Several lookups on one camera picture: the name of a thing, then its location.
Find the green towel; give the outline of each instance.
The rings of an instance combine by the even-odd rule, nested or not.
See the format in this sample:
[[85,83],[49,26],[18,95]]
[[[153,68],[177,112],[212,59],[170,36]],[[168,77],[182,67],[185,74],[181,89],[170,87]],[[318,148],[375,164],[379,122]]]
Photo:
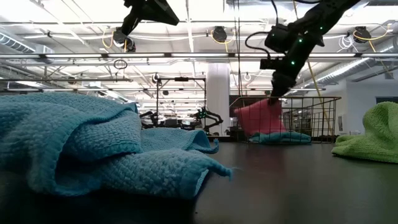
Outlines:
[[331,153],[398,163],[398,104],[385,102],[366,112],[365,135],[341,136]]

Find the microfiber towel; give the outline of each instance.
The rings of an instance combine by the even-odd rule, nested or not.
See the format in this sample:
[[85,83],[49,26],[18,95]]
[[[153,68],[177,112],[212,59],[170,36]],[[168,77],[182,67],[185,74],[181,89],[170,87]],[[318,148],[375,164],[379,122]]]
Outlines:
[[339,156],[398,163],[398,104],[385,102],[363,118],[365,134],[340,136],[332,153]]
[[190,199],[209,171],[231,177],[202,153],[218,150],[203,131],[141,131],[136,111],[73,93],[2,96],[0,169],[24,174],[36,192],[63,196],[108,188]]
[[270,105],[268,99],[250,106],[235,109],[235,115],[247,136],[256,133],[270,134],[285,132],[285,126],[279,116],[282,114],[280,102]]
[[256,143],[291,142],[297,144],[310,144],[311,136],[295,132],[272,133],[272,134],[256,133],[253,136],[251,136],[249,141]]

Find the teal towel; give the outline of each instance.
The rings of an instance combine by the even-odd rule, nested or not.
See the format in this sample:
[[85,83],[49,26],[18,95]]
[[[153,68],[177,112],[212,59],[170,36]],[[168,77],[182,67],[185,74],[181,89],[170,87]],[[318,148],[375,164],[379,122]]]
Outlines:
[[332,153],[339,156],[398,163],[398,104],[379,103],[363,118],[365,134],[340,136]]
[[0,169],[24,174],[40,193],[101,188],[192,198],[208,171],[231,176],[202,152],[203,131],[141,131],[134,104],[73,93],[0,97]]
[[251,136],[249,141],[256,143],[291,142],[297,144],[310,144],[311,136],[295,132],[271,133],[271,134],[256,133],[253,136]]

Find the yellow cable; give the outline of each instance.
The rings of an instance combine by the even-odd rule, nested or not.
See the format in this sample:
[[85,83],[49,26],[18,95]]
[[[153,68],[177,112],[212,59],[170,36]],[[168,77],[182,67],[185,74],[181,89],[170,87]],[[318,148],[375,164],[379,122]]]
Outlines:
[[[295,2],[294,0],[293,0],[293,5],[294,5],[294,11],[295,11],[295,13],[296,13],[296,18],[299,19],[299,15],[297,14],[297,5],[296,5],[296,2]],[[324,117],[326,118],[326,120],[328,121],[328,130],[329,130],[329,133],[330,133],[331,136],[333,136],[334,133],[332,133],[332,130],[330,129],[329,118],[328,118],[328,115],[326,114],[326,110],[325,110],[325,107],[324,107],[324,105],[323,105],[322,95],[321,95],[321,92],[319,91],[318,84],[317,84],[317,80],[315,79],[315,75],[314,75],[314,73],[313,73],[313,71],[312,71],[311,63],[310,63],[309,60],[307,60],[307,64],[308,64],[308,69],[310,70],[310,73],[311,73],[311,77],[312,77],[313,84],[315,85],[315,89],[317,89],[319,101],[320,101],[320,103],[321,103],[322,110],[323,110],[323,115],[324,115]]]
[[[371,48],[372,48],[373,52],[376,53],[376,49],[374,48],[374,46],[373,46],[371,40],[369,40],[369,44],[371,45]],[[380,62],[381,62],[381,64],[383,65],[385,71],[386,71],[393,79],[395,79],[394,76],[393,76],[393,74],[391,74],[391,72],[388,70],[387,66],[383,63],[383,61],[380,61]]]
[[104,30],[104,34],[102,35],[102,44],[103,44],[104,47],[106,47],[107,49],[110,49],[110,48],[112,47],[112,45],[113,45],[113,33],[114,33],[114,31],[112,31],[111,45],[109,45],[109,46],[105,44],[105,40],[104,40],[104,37],[105,37],[105,30]]
[[211,35],[211,38],[212,38],[217,44],[229,44],[229,43],[231,43],[232,40],[234,40],[234,38],[235,38],[235,31],[234,31],[234,36],[232,37],[232,39],[231,39],[230,41],[224,42],[224,43],[218,42],[216,39],[214,39],[214,37],[213,37],[213,32],[214,32],[214,30],[212,30],[212,31],[210,32],[210,35]]
[[385,37],[387,34],[388,34],[388,29],[389,29],[390,27],[389,26],[387,26],[387,30],[386,30],[386,33],[384,33],[383,35],[381,35],[380,37],[375,37],[375,38],[363,38],[363,37],[358,37],[357,35],[355,35],[355,33],[357,33],[357,31],[354,31],[353,32],[353,36],[354,37],[356,37],[356,38],[358,38],[359,40],[378,40],[378,39],[380,39],[380,38],[383,38],[383,37]]

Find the blue towel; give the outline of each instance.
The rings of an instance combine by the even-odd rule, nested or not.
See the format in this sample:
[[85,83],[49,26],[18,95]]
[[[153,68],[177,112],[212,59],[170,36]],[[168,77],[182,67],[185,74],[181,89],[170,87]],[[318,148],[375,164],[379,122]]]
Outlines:
[[84,195],[101,188],[193,198],[209,171],[203,131],[141,131],[135,104],[73,93],[0,97],[0,169],[26,175],[36,192]]
[[271,133],[271,134],[256,133],[253,136],[251,136],[249,141],[256,143],[291,142],[297,144],[310,144],[311,136],[295,132]]

